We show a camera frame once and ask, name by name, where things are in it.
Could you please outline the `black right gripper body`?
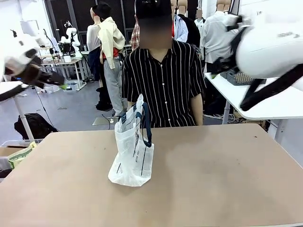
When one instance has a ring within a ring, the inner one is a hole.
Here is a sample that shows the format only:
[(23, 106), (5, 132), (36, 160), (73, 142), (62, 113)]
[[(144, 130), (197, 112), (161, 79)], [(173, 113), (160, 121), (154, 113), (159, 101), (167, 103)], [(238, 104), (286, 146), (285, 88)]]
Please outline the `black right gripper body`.
[(214, 61), (214, 74), (219, 74), (229, 70), (233, 70), (236, 73), (240, 71), (236, 64), (235, 56), (230, 56), (226, 59), (219, 57)]

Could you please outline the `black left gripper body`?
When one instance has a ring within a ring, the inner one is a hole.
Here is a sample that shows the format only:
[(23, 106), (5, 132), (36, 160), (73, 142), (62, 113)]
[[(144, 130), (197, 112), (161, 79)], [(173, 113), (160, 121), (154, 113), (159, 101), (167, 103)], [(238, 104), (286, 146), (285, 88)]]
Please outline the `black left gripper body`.
[(29, 64), (25, 69), (17, 74), (13, 70), (5, 67), (4, 75), (10, 77), (11, 81), (21, 81), (24, 84), (44, 88), (45, 84), (51, 84), (50, 76), (43, 72), (37, 65)]

